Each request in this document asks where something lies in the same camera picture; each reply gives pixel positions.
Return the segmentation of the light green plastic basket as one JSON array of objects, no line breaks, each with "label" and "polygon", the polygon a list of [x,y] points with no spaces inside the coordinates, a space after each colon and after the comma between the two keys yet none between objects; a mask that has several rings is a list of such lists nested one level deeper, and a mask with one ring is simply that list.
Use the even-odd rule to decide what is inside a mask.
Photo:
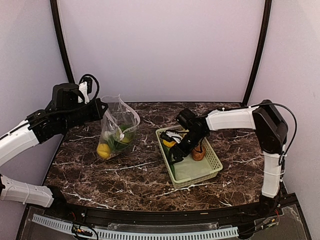
[{"label": "light green plastic basket", "polygon": [[181,189],[214,178],[223,169],[221,161],[206,138],[202,142],[202,149],[205,151],[202,160],[195,161],[192,155],[189,154],[183,161],[171,165],[168,162],[170,148],[165,146],[163,139],[161,139],[161,133],[166,131],[185,132],[185,130],[179,125],[174,125],[155,131],[164,164],[175,189]]}]

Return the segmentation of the clear dotted zip top bag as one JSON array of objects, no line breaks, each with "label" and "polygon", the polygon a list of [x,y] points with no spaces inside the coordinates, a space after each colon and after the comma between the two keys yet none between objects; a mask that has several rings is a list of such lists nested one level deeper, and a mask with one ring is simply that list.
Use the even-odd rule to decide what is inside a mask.
[{"label": "clear dotted zip top bag", "polygon": [[109,160],[132,145],[141,119],[119,95],[107,95],[101,100],[108,104],[108,108],[101,120],[101,134],[96,152],[101,159]]}]

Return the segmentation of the yellow lemon toy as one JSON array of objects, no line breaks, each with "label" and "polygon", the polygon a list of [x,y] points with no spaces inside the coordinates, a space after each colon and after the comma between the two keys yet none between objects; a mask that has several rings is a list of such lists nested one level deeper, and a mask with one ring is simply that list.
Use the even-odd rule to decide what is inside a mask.
[{"label": "yellow lemon toy", "polygon": [[108,159],[111,155],[111,149],[106,143],[100,143],[97,146],[96,152],[102,159]]}]

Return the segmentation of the green bok choy toy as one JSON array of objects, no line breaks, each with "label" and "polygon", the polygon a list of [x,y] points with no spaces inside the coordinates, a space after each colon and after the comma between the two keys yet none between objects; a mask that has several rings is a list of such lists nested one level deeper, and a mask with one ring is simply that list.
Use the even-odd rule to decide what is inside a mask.
[{"label": "green bok choy toy", "polygon": [[121,130],[121,133],[119,129],[117,128],[115,132],[112,131],[104,131],[102,138],[106,144],[110,147],[111,151],[113,153],[115,152],[121,152],[133,141],[135,137],[135,131],[130,130],[126,131],[129,129],[129,125],[121,125],[119,129]]}]

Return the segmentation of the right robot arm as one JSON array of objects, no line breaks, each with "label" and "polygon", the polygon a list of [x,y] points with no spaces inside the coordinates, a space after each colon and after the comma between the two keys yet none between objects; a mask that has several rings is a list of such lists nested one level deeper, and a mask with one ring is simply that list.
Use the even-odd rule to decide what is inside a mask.
[{"label": "right robot arm", "polygon": [[282,165],[288,150],[288,125],[276,107],[270,100],[264,100],[257,105],[229,110],[215,109],[203,115],[197,115],[188,108],[183,109],[176,121],[187,130],[187,134],[169,150],[168,162],[175,164],[183,161],[210,132],[225,129],[253,130],[264,155],[261,194],[266,197],[255,205],[255,213],[266,217],[275,208],[271,198],[280,190]]}]

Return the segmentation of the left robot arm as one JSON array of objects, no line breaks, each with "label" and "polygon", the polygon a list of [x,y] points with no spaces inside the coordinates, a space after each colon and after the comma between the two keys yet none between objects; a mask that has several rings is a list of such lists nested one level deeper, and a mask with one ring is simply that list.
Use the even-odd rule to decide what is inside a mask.
[{"label": "left robot arm", "polygon": [[[46,108],[35,111],[0,138],[0,164],[4,165],[22,152],[40,145],[69,129],[101,120],[108,104],[94,96],[89,98],[86,82],[55,85]],[[34,204],[51,210],[60,218],[71,213],[63,195],[54,187],[32,185],[0,176],[0,199]]]}]

